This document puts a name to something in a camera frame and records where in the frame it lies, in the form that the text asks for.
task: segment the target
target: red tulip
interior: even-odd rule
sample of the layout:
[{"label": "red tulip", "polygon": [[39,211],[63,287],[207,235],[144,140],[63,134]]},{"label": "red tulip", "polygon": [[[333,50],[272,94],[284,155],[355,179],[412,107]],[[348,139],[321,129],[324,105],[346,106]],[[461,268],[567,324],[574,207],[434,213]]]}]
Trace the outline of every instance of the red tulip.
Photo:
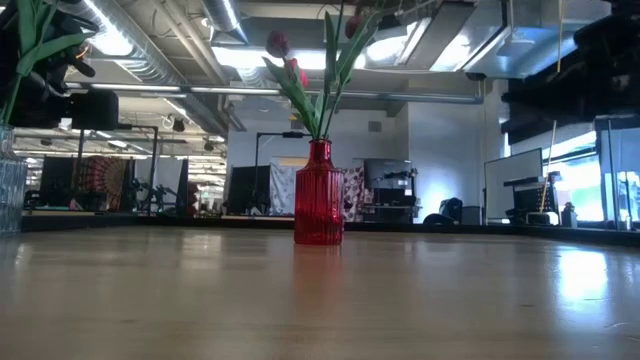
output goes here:
[{"label": "red tulip", "polygon": [[358,31],[362,22],[364,22],[364,17],[362,15],[353,16],[349,21],[347,21],[347,24],[344,26],[344,34],[347,38],[351,39],[353,35],[356,34],[356,31]]},{"label": "red tulip", "polygon": [[287,65],[291,68],[292,71],[295,71],[296,68],[299,69],[300,83],[302,84],[302,87],[307,88],[309,86],[309,77],[307,76],[307,73],[305,73],[304,70],[300,69],[300,67],[298,66],[298,59],[293,58],[291,60],[287,60]]},{"label": "red tulip", "polygon": [[289,53],[289,39],[287,35],[279,32],[272,31],[267,39],[266,50],[269,55],[275,58],[283,58]]}]

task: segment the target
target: red glass vase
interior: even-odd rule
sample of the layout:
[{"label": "red glass vase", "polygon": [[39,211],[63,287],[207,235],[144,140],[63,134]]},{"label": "red glass vase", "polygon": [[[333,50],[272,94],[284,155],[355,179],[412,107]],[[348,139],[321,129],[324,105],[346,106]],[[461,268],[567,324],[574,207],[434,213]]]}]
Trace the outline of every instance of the red glass vase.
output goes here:
[{"label": "red glass vase", "polygon": [[331,163],[331,141],[313,140],[309,162],[296,173],[296,244],[342,243],[343,174]]}]

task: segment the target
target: wooden table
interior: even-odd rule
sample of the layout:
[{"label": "wooden table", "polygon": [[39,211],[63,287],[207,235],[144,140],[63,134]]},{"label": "wooden table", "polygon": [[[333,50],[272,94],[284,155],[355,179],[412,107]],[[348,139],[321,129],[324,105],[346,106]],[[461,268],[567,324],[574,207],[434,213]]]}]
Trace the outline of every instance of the wooden table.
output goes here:
[{"label": "wooden table", "polygon": [[640,253],[113,228],[0,240],[0,358],[640,359]]}]

